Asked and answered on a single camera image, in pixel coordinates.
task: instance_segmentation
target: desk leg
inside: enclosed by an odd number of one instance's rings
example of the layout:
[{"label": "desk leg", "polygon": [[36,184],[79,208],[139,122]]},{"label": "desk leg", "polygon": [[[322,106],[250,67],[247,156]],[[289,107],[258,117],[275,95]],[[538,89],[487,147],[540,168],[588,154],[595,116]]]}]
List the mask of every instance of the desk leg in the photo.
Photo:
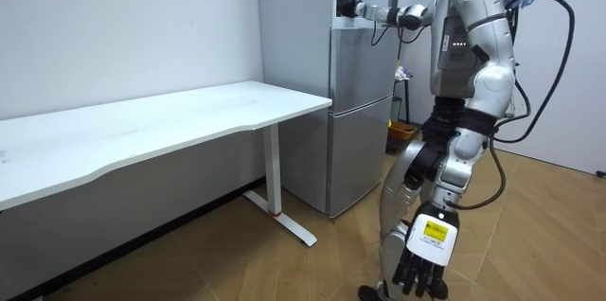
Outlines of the desk leg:
[{"label": "desk leg", "polygon": [[248,191],[244,197],[251,200],[270,214],[276,221],[284,225],[307,246],[314,245],[318,239],[304,227],[282,213],[282,198],[280,184],[280,149],[277,136],[277,124],[263,129],[265,143],[265,175],[267,177],[267,199],[265,201],[257,193]]}]

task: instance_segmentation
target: floor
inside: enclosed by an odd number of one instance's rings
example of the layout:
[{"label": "floor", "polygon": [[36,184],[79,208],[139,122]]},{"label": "floor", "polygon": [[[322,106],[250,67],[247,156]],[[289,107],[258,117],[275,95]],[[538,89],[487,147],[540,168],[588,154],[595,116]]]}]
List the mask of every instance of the floor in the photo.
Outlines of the floor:
[{"label": "floor", "polygon": [[[446,276],[450,299],[606,299],[606,180],[505,152],[500,157],[507,192],[461,213]],[[385,157],[385,172],[393,160]],[[497,185],[485,155],[463,203],[480,202]],[[284,192],[287,214],[318,237],[311,249],[238,198],[45,300],[355,301],[358,286],[379,279],[380,193],[376,186],[329,220]]]}]

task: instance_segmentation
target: table top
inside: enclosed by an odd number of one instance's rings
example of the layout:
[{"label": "table top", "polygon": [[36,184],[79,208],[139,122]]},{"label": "table top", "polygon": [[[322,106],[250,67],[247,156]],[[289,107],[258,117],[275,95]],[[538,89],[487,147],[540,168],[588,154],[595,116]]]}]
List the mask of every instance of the table top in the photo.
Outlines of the table top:
[{"label": "table top", "polygon": [[0,121],[0,210],[331,104],[328,98],[246,81]]}]

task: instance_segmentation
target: white wall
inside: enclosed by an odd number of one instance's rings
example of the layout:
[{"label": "white wall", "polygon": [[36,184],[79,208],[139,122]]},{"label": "white wall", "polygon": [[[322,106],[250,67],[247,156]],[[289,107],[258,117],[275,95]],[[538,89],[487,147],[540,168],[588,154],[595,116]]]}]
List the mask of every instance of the white wall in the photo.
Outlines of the white wall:
[{"label": "white wall", "polygon": [[257,0],[0,0],[0,118],[262,80],[259,39]]},{"label": "white wall", "polygon": [[[401,5],[427,4],[430,0],[400,0]],[[603,87],[606,75],[601,61],[606,26],[603,7],[598,0],[566,0],[574,9],[577,29],[573,50],[558,91],[546,108],[532,135],[516,145],[501,149],[541,159],[569,168],[594,173],[606,169],[606,148],[602,138],[604,110]],[[553,81],[567,32],[567,14],[549,0],[536,0],[522,10],[515,55],[522,64],[518,78],[530,96],[536,112]],[[433,97],[429,94],[430,33],[405,48],[404,65],[415,75],[410,83],[411,120],[422,123],[431,113]],[[517,96],[516,111],[524,105]],[[502,138],[517,138],[529,120],[512,123],[500,133]]]},{"label": "white wall", "polygon": [[[262,80],[258,0],[0,0],[0,119],[240,80]],[[237,133],[7,210],[0,300],[262,175]]]}]

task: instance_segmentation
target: yellow label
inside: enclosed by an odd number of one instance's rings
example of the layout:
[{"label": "yellow label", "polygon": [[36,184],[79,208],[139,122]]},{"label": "yellow label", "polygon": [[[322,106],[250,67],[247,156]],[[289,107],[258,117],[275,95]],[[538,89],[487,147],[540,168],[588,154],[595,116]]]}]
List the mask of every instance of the yellow label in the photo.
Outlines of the yellow label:
[{"label": "yellow label", "polygon": [[423,231],[423,235],[439,241],[446,240],[446,234],[448,234],[448,229],[446,227],[432,221],[427,221],[425,230]]}]

